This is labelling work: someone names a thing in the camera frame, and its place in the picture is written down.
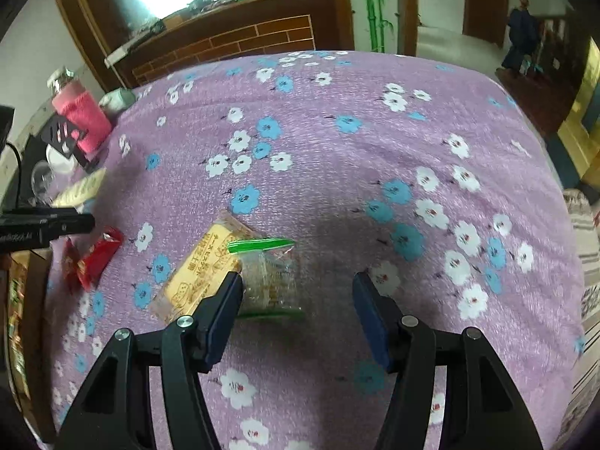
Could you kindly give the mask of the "white plastic jar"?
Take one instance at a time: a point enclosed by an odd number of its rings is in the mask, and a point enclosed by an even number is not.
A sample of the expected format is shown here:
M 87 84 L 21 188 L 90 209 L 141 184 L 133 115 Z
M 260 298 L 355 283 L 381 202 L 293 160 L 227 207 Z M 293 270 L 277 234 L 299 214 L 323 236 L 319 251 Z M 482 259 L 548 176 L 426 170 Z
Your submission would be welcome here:
M 78 166 L 74 156 L 66 159 L 60 152 L 54 149 L 50 144 L 46 147 L 46 159 L 50 169 L 58 175 L 70 176 Z

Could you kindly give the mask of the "red twisted snack packet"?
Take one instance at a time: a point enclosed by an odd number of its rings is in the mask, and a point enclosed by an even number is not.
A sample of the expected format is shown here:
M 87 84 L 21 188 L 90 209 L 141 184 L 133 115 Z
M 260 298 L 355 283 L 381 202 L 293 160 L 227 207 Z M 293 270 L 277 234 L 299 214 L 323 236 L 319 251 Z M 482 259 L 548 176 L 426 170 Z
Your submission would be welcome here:
M 75 294 L 78 291 L 91 291 L 100 280 L 104 270 L 124 242 L 120 229 L 107 228 L 97 241 L 84 254 L 80 254 L 72 239 L 65 241 L 61 261 L 63 281 L 66 288 Z

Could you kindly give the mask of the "cream long snack bar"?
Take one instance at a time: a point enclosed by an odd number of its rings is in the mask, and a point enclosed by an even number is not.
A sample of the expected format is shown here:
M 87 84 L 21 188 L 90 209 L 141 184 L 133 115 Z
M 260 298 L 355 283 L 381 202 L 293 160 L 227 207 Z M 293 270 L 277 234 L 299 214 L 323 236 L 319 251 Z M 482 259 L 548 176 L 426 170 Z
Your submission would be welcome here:
M 61 192 L 53 201 L 56 208 L 77 207 L 97 196 L 107 169 L 101 168 Z

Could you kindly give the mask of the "purple floral tablecloth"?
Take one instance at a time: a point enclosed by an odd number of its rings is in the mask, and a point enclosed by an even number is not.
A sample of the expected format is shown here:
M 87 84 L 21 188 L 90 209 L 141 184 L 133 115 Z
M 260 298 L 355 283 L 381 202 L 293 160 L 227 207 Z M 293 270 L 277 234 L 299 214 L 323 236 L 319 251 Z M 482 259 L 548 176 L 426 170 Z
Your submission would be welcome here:
M 90 292 L 51 271 L 61 424 L 113 332 L 158 329 L 157 295 L 221 212 L 295 241 L 303 315 L 240 320 L 201 380 L 225 449 L 370 449 L 394 380 L 352 303 L 369 270 L 432 328 L 480 328 L 545 448 L 560 434 L 583 274 L 546 154 L 487 76 L 388 54 L 197 66 L 137 91 L 90 211 L 124 244 Z

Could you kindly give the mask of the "person in dark clothes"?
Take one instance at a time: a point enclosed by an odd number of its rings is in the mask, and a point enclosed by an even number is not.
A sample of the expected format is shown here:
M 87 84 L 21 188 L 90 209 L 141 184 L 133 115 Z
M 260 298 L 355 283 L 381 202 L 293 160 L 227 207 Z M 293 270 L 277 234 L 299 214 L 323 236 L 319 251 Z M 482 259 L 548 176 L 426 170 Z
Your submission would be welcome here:
M 524 58 L 533 55 L 540 41 L 540 25 L 530 13 L 529 6 L 529 0 L 519 0 L 519 5 L 511 10 L 507 18 L 510 48 L 501 67 L 514 77 L 520 74 Z

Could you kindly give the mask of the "striped patterned cushion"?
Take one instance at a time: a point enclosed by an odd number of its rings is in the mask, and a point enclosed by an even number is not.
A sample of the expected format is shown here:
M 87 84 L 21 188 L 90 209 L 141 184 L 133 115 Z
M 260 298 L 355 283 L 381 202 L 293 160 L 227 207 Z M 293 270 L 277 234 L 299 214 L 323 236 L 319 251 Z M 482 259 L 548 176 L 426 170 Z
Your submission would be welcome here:
M 579 311 L 583 335 L 576 339 L 574 388 L 554 444 L 556 449 L 577 447 L 599 416 L 599 235 L 592 206 L 577 189 L 563 192 L 576 234 L 577 256 L 585 288 Z

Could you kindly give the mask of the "clear green-edged snack packet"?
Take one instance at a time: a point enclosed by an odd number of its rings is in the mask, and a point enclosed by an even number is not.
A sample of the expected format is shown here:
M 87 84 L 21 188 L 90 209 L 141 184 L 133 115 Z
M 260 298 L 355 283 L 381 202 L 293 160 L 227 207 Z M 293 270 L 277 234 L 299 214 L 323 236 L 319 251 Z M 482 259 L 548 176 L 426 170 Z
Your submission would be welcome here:
M 244 285 L 240 318 L 301 317 L 296 242 L 286 238 L 231 242 Z

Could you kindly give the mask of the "cardboard box tray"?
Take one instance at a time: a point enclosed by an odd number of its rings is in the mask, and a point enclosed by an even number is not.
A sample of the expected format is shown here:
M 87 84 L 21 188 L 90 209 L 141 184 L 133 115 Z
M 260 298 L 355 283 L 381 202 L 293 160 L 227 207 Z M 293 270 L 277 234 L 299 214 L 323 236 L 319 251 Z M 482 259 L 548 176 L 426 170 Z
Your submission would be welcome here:
M 45 301 L 50 260 L 36 251 L 8 256 L 1 266 L 1 361 L 25 425 L 43 444 L 56 441 Z

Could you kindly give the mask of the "pale green small bottle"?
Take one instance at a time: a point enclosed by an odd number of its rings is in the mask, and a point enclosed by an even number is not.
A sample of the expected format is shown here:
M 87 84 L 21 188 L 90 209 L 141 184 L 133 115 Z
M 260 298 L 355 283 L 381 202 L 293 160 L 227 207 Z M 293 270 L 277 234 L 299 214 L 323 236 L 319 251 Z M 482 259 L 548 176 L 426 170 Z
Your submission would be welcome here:
M 136 95 L 128 88 L 119 87 L 106 93 L 100 100 L 99 106 L 109 120 L 113 120 L 129 109 L 136 102 Z

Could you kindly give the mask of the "brown wooden door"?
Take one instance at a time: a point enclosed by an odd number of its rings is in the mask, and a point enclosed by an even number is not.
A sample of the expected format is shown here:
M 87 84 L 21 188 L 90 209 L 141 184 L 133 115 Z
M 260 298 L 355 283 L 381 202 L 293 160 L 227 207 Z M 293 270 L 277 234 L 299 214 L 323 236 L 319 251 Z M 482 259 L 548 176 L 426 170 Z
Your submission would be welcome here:
M 463 34 L 502 48 L 509 0 L 465 0 Z

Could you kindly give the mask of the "wooden brick counter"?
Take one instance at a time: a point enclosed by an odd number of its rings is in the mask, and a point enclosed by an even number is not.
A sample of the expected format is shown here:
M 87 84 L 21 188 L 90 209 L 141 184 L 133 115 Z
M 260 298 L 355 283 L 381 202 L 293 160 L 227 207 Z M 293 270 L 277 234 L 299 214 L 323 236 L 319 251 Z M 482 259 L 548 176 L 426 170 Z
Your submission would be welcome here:
M 244 0 L 168 28 L 116 64 L 136 87 L 196 64 L 249 55 L 354 48 L 349 5 L 341 0 Z

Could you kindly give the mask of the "yellow biscuit packet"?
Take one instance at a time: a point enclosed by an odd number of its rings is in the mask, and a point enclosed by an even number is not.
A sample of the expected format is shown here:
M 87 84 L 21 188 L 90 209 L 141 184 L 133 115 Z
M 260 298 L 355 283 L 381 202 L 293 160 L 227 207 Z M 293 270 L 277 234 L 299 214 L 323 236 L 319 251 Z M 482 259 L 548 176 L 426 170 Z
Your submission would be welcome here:
M 229 244 L 259 238 L 254 229 L 222 211 L 187 258 L 163 282 L 150 303 L 150 311 L 165 324 L 192 315 L 202 300 L 217 292 L 230 271 L 241 271 L 241 263 L 229 252 Z

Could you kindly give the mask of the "pink sleeved glass jar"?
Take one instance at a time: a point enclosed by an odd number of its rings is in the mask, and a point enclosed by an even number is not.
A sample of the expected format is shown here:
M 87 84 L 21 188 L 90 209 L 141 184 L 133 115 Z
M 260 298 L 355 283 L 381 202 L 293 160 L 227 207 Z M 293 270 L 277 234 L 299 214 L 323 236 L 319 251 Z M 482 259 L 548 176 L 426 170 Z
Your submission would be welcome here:
M 96 152 L 112 132 L 112 125 L 92 94 L 65 66 L 50 75 L 47 88 L 55 111 L 85 132 L 79 148 L 86 155 Z

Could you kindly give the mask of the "clear glass cup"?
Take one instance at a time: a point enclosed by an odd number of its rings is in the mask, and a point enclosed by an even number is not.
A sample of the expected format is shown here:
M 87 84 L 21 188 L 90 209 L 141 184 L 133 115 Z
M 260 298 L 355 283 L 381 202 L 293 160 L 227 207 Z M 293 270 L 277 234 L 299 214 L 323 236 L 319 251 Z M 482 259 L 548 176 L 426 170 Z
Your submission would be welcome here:
M 40 160 L 33 166 L 30 187 L 38 204 L 50 205 L 53 202 L 56 196 L 55 174 L 45 160 Z

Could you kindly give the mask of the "black patterned card stand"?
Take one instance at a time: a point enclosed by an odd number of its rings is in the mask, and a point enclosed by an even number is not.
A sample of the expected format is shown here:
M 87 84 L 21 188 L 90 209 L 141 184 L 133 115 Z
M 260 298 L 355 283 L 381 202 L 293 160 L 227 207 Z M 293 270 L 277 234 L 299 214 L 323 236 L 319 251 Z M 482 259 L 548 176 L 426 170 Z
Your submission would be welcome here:
M 40 131 L 40 140 L 59 152 L 64 159 L 75 158 L 76 162 L 91 173 L 95 163 L 87 159 L 80 142 L 87 137 L 87 130 L 78 127 L 67 118 L 53 114 Z

